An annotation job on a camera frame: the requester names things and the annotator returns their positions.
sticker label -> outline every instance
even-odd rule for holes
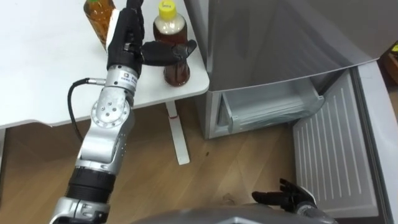
[[[129,85],[132,85],[134,87],[137,86],[137,78],[135,75],[130,74],[130,73],[123,73],[120,77],[119,77],[119,81],[123,82],[123,83],[127,83]]]

refrigerator door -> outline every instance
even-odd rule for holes
[[[296,173],[339,223],[398,223],[398,125],[376,62],[347,70],[294,126]]]
[[[208,12],[199,15],[203,7],[195,7],[190,15],[201,28],[195,32],[208,38],[201,48],[210,91],[356,66],[379,58],[398,39],[397,0],[205,0],[201,5],[206,4]]]

bottle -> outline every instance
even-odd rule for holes
[[[159,4],[159,16],[154,21],[155,40],[170,45],[186,44],[187,23],[183,16],[177,13],[173,1],[162,1]],[[164,68],[164,78],[172,86],[181,86],[190,78],[190,70],[187,61]]]
[[[109,21],[112,11],[115,9],[112,0],[86,0],[83,7],[86,16],[94,28],[99,41],[106,48],[106,36],[108,34]]]
[[[391,54],[395,57],[398,58],[398,42],[392,47],[391,49]]]

brown liquid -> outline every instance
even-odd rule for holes
[[[170,45],[186,44],[188,42],[187,25],[185,25],[180,32],[167,35],[160,33],[154,24],[154,36],[155,40],[162,41]],[[172,86],[180,86],[185,84],[189,80],[189,77],[190,71],[186,60],[176,65],[166,66],[164,68],[164,78],[167,83]]]
[[[112,10],[114,8],[115,6],[112,0],[86,0],[83,7],[104,49],[106,48],[109,20],[111,19]]]

black cable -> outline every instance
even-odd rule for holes
[[[73,89],[77,86],[80,85],[84,85],[84,84],[88,84],[88,80],[89,78],[84,78],[82,80],[78,80],[76,82],[74,82],[72,84],[72,86],[69,88],[69,92],[68,92],[68,111],[69,111],[69,116],[70,116],[70,120],[72,121],[72,126],[75,130],[75,133],[77,135],[77,138],[80,140],[80,142],[83,142],[83,137],[80,134],[79,129],[77,128],[77,124],[76,124],[76,120],[75,120],[75,116],[73,115],[73,109],[72,109],[72,93],[73,93]]]

